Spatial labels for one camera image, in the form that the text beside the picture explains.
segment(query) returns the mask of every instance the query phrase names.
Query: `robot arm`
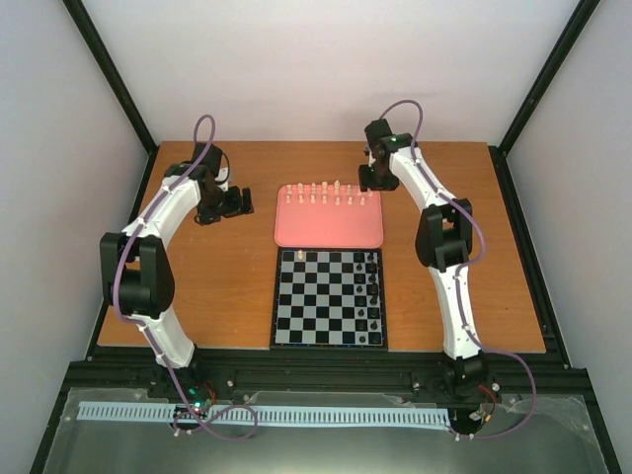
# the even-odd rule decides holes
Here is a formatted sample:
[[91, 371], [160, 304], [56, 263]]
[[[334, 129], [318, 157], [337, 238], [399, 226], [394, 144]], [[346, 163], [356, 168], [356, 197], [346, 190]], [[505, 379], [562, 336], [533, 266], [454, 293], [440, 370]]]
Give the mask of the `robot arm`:
[[[472, 250], [471, 224], [446, 203], [444, 197], [456, 197], [442, 187], [419, 147], [414, 147], [415, 156], [412, 155], [410, 134], [393, 134], [384, 118], [373, 121], [364, 131], [369, 165], [359, 168], [360, 187], [363, 191], [393, 191], [400, 181], [404, 184], [421, 214], [415, 248], [420, 262], [429, 268], [436, 287], [443, 322], [443, 350], [452, 360], [475, 357], [480, 348], [466, 331], [477, 334], [467, 289], [468, 269], [456, 275], [456, 269], [467, 262]], [[471, 213], [467, 199], [456, 199], [456, 202]], [[461, 321], [458, 307], [458, 284], [467, 327]]]
[[121, 233], [107, 233], [101, 239], [103, 293], [106, 301], [113, 304], [121, 250], [139, 224], [142, 226], [126, 262], [138, 261], [139, 269], [125, 266], [120, 279], [119, 304], [122, 314], [131, 315], [130, 322], [138, 325], [150, 345], [154, 341], [162, 350], [156, 354], [156, 361], [164, 365], [162, 355], [165, 355], [174, 368], [189, 365], [194, 344], [183, 331], [172, 304], [175, 283], [166, 253], [169, 242], [194, 208], [200, 225], [218, 222], [222, 216], [253, 212], [250, 190], [243, 190], [241, 195], [239, 188], [229, 188], [229, 170], [219, 169], [222, 154], [211, 145], [207, 158], [173, 189], [172, 185], [194, 160], [172, 165], [165, 173], [160, 191], [144, 211]]

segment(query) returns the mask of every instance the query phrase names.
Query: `purple cable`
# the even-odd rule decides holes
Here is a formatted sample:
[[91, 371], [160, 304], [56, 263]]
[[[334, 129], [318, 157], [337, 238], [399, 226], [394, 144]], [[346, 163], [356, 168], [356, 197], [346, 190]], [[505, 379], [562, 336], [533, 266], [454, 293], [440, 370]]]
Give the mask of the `purple cable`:
[[[382, 113], [380, 118], [383, 119], [384, 116], [386, 116], [386, 114], [388, 114], [390, 111], [392, 111], [393, 109], [395, 109], [396, 107], [398, 107], [398, 106], [400, 106], [402, 104], [412, 104], [419, 111], [419, 120], [417, 122], [417, 127], [415, 128], [415, 134], [413, 135], [413, 140], [411, 142], [411, 158], [413, 160], [415, 160], [415, 158], [416, 158], [415, 143], [417, 142], [417, 136], [419, 135], [419, 131], [422, 128], [422, 121], [424, 120], [424, 110], [422, 109], [421, 104], [419, 102], [417, 102], [417, 101], [412, 100], [412, 99], [404, 99], [402, 101], [398, 101], [395, 104], [393, 104], [392, 106], [390, 106], [388, 109], [386, 109]], [[415, 160], [415, 164], [417, 166], [417, 169], [424, 176], [424, 179], [426, 180], [428, 185], [436, 193], [438, 191], [438, 186], [433, 182], [433, 180], [430, 178], [428, 173], [426, 173], [426, 170], [424, 170], [424, 168], [421, 166], [420, 163], [417, 163], [417, 161]], [[460, 272], [464, 268], [470, 267], [470, 266], [472, 266], [474, 264], [477, 264], [483, 259], [483, 257], [485, 256], [485, 252], [487, 252], [487, 245], [485, 244], [485, 238], [483, 237], [483, 231], [482, 231], [481, 227], [479, 226], [478, 222], [476, 222], [476, 220], [474, 219], [474, 217], [472, 217], [472, 215], [467, 210], [465, 210], [461, 205], [459, 205], [456, 201], [454, 201], [450, 197], [447, 197], [443, 193], [438, 193], [438, 196], [440, 198], [442, 198], [443, 200], [445, 200], [445, 202], [449, 203], [452, 207], [454, 207], [458, 212], [460, 212], [470, 222], [470, 224], [472, 224], [472, 227], [474, 227], [474, 229], [476, 230], [478, 238], [479, 238], [479, 240], [481, 242], [481, 251], [476, 256], [476, 258], [473, 259], [473, 260], [470, 260], [469, 262], [465, 262], [465, 263], [463, 263], [463, 264], [461, 264], [461, 265], [459, 265], [457, 267], [456, 272], [455, 272], [455, 276], [458, 277]], [[461, 297], [461, 285], [460, 284], [456, 285], [456, 300], [457, 300], [457, 304], [458, 304], [458, 312], [459, 312], [460, 317], [461, 317], [461, 322], [463, 323], [463, 326], [468, 326], [467, 318], [465, 317], [465, 310], [463, 309], [463, 298]], [[494, 439], [494, 438], [499, 438], [499, 437], [502, 437], [502, 436], [505, 436], [505, 435], [510, 435], [511, 433], [516, 432], [517, 430], [522, 428], [524, 425], [526, 425], [528, 423], [528, 421], [531, 419], [531, 417], [533, 416], [533, 414], [535, 413], [535, 408], [537, 406], [537, 393], [536, 393], [536, 389], [535, 389], [535, 378], [533, 378], [533, 372], [531, 372], [531, 369], [529, 368], [527, 363], [519, 355], [514, 354], [514, 353], [510, 353], [509, 351], [502, 351], [502, 350], [499, 350], [499, 349], [489, 348], [489, 347], [483, 345], [483, 343], [481, 343], [476, 338], [476, 336], [474, 334], [472, 334], [472, 332], [469, 329], [465, 330], [465, 332], [470, 337], [472, 342], [476, 346], [478, 346], [481, 350], [483, 350], [484, 352], [490, 353], [490, 354], [498, 354], [498, 355], [501, 355], [501, 356], [507, 356], [507, 357], [511, 357], [511, 358], [517, 360], [520, 363], [520, 365], [522, 365], [522, 367], [524, 368], [524, 371], [526, 372], [526, 375], [529, 377], [529, 382], [531, 384], [532, 401], [531, 401], [531, 408], [529, 409], [527, 414], [524, 416], [524, 418], [517, 425], [515, 425], [514, 427], [511, 427], [511, 428], [509, 428], [509, 429], [507, 429], [507, 430], [505, 430], [503, 432], [496, 433], [496, 434], [487, 434], [487, 435], [484, 435], [484, 436], [474, 436], [474, 439]], [[453, 430], [452, 428], [450, 428], [450, 431], [454, 435], [458, 435], [458, 433], [455, 430]]]
[[[147, 221], [152, 216], [152, 214], [154, 213], [154, 211], [156, 210], [156, 208], [158, 207], [160, 202], [162, 202], [162, 200], [172, 190], [174, 190], [184, 179], [187, 178], [187, 176], [194, 170], [194, 168], [204, 158], [206, 153], [208, 153], [208, 150], [210, 149], [210, 145], [213, 142], [213, 138], [215, 137], [215, 119], [211, 115], [201, 116], [197, 120], [196, 127], [194, 128], [194, 143], [198, 143], [198, 129], [199, 129], [199, 126], [201, 125], [201, 123], [205, 119], [209, 119], [210, 120], [210, 125], [211, 125], [210, 137], [208, 138], [208, 142], [206, 143], [205, 147], [201, 151], [199, 157], [196, 159], [196, 161], [194, 161], [192, 163], [192, 165], [187, 169], [187, 171], [185, 171], [185, 173], [182, 174], [182, 176], [180, 178], [178, 178], [175, 182], [173, 182], [171, 184], [171, 186], [169, 187], [168, 191], [162, 191], [158, 195], [158, 197], [149, 205], [149, 207], [147, 207], [147, 209], [144, 212], [144, 215], [142, 216], [143, 221]], [[224, 441], [243, 441], [243, 440], [246, 440], [246, 439], [248, 439], [250, 436], [252, 436], [255, 433], [255, 431], [257, 430], [257, 427], [259, 425], [259, 419], [257, 417], [257, 412], [255, 412], [255, 410], [253, 410], [251, 407], [248, 407], [246, 405], [231, 405], [231, 406], [226, 407], [223, 410], [217, 412], [212, 418], [210, 418], [206, 422], [203, 422], [201, 420], [201, 418], [198, 416], [198, 414], [194, 411], [194, 409], [191, 406], [191, 404], [189, 403], [189, 400], [187, 399], [187, 395], [185, 395], [185, 392], [182, 389], [182, 386], [180, 385], [180, 381], [178, 380], [178, 376], [176, 375], [176, 371], [174, 370], [174, 367], [171, 364], [171, 361], [169, 360], [168, 357], [165, 356], [165, 354], [162, 351], [162, 348], [160, 348], [160, 346], [158, 345], [158, 342], [154, 339], [153, 335], [151, 334], [151, 331], [149, 331], [149, 328], [147, 328], [147, 325], [145, 324], [145, 322], [140, 320], [140, 319], [135, 319], [133, 317], [128, 317], [128, 316], [125, 316], [125, 315], [122, 314], [122, 310], [120, 309], [120, 300], [119, 300], [120, 279], [122, 277], [122, 272], [125, 269], [125, 262], [127, 261], [127, 256], [129, 255], [129, 252], [131, 250], [131, 246], [134, 243], [134, 240], [136, 240], [136, 238], [138, 237], [138, 235], [142, 231], [142, 229], [143, 229], [143, 223], [141, 222], [141, 223], [139, 223], [136, 226], [136, 228], [133, 230], [133, 232], [131, 233], [131, 235], [127, 239], [127, 242], [126, 242], [125, 246], [123, 247], [122, 252], [120, 253], [120, 259], [118, 260], [117, 272], [115, 273], [115, 281], [114, 281], [113, 289], [112, 289], [112, 301], [113, 301], [113, 306], [115, 308], [115, 312], [117, 313], [117, 317], [123, 323], [135, 324], [135, 325], [139, 326], [140, 328], [142, 328], [142, 332], [146, 336], [147, 341], [149, 342], [149, 345], [153, 349], [154, 353], [159, 355], [159, 357], [162, 358], [163, 362], [165, 362], [165, 366], [167, 367], [167, 370], [169, 371], [169, 375], [171, 376], [171, 379], [174, 382], [174, 385], [176, 387], [176, 390], [178, 391], [178, 394], [180, 395], [180, 398], [182, 399], [183, 403], [187, 407], [187, 410], [189, 411], [191, 416], [199, 424], [199, 427], [197, 427], [195, 430], [192, 430], [192, 433], [194, 433], [194, 432], [196, 432], [198, 430], [205, 430], [207, 433], [209, 433], [209, 434], [211, 434], [211, 435], [213, 435], [213, 436], [215, 436], [215, 437], [217, 437], [219, 439], [222, 439]], [[212, 422], [217, 420], [217, 418], [222, 416], [224, 413], [229, 412], [231, 410], [237, 410], [237, 409], [247, 410], [253, 415], [253, 421], [254, 421], [253, 427], [252, 427], [252, 429], [249, 432], [247, 432], [243, 436], [226, 437], [226, 436], [224, 436], [222, 434], [216, 433], [215, 431], [213, 431], [208, 426], [209, 424], [211, 424]]]

